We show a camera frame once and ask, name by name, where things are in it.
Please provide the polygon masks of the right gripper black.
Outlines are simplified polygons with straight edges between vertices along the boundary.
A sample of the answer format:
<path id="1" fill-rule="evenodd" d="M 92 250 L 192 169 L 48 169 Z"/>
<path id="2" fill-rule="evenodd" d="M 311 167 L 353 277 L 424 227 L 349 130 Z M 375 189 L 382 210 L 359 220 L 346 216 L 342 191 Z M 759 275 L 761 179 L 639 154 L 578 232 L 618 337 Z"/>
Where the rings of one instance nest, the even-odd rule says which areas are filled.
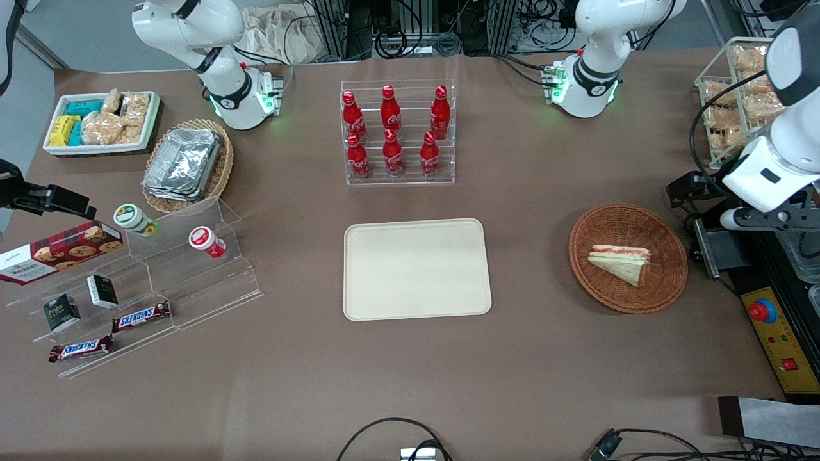
<path id="1" fill-rule="evenodd" d="M 92 221 L 97 208 L 90 199 L 61 186 L 26 184 L 20 169 L 11 161 L 1 159 L 1 207 L 23 210 L 38 216 L 44 213 L 65 213 Z"/>

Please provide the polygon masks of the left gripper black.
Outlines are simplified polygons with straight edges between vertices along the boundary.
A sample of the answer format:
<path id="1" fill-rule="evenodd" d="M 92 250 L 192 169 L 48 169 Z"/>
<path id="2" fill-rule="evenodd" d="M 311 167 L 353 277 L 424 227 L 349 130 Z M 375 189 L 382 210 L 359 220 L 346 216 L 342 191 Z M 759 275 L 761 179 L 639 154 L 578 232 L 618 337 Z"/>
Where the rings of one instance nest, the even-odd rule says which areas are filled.
<path id="1" fill-rule="evenodd" d="M 689 172 L 665 187 L 669 207 L 694 206 L 694 202 L 725 198 L 714 175 Z M 753 207 L 730 208 L 721 213 L 726 229 L 707 229 L 694 221 L 694 259 L 705 265 L 712 280 L 721 274 L 751 266 L 746 251 L 732 231 L 818 232 L 819 210 L 814 207 L 783 206 L 771 212 Z"/>

